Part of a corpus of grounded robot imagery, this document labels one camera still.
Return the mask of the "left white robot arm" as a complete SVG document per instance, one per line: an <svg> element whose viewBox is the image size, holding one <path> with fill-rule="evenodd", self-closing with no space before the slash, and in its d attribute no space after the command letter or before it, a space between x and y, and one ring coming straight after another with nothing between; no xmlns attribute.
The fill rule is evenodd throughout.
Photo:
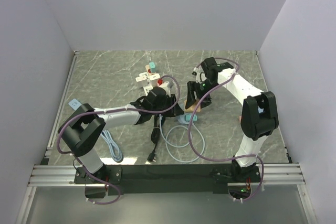
<svg viewBox="0 0 336 224"><path fill-rule="evenodd" d="M166 88L154 87L147 95L117 108L97 109L82 104L59 128L59 140L63 140L82 163L87 178L99 183L108 178L107 167L94 149L101 133L113 127L143 124L155 114L172 118L184 112L175 94Z"/></svg>

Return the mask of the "blue power strip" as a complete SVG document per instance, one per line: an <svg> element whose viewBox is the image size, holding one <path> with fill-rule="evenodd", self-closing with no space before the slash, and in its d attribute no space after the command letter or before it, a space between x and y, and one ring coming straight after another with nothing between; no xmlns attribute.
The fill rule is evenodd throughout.
<svg viewBox="0 0 336 224"><path fill-rule="evenodd" d="M72 99L68 105L75 111L81 106L81 103L77 99Z"/></svg>

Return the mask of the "round blue socket hub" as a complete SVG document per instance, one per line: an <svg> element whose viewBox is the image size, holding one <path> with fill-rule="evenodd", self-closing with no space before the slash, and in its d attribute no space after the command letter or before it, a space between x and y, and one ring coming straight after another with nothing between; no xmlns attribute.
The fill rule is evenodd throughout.
<svg viewBox="0 0 336 224"><path fill-rule="evenodd" d="M192 124L193 124L197 121L197 119L198 119L197 115L194 115L193 118L192 118L191 113L184 113L183 115L177 116L177 121L180 124L184 124L184 125L187 125L190 122L192 122Z"/></svg>

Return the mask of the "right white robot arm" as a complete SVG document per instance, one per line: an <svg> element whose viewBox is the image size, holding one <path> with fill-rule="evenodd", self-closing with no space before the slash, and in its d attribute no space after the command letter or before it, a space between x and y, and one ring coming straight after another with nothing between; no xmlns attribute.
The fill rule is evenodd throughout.
<svg viewBox="0 0 336 224"><path fill-rule="evenodd" d="M276 97L271 91L264 92L245 80L238 73L238 63L229 59L223 59L221 63L216 60L206 58L194 68L195 81L187 83L185 108L209 106L212 102L210 93L220 87L242 105L243 139L230 169L232 179L241 182L252 173L263 143L279 126Z"/></svg>

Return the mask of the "orange cube charger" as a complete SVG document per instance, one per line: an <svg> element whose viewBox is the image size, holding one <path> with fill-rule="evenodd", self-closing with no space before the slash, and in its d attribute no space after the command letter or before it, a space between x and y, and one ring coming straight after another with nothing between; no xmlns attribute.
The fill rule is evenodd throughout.
<svg viewBox="0 0 336 224"><path fill-rule="evenodd" d="M198 104L198 100L196 100L189 108L186 107L186 100L184 101L184 112L186 113L192 113L193 111L196 111L196 112L200 112L201 111L201 107L199 106L197 109L196 109L196 106Z"/></svg>

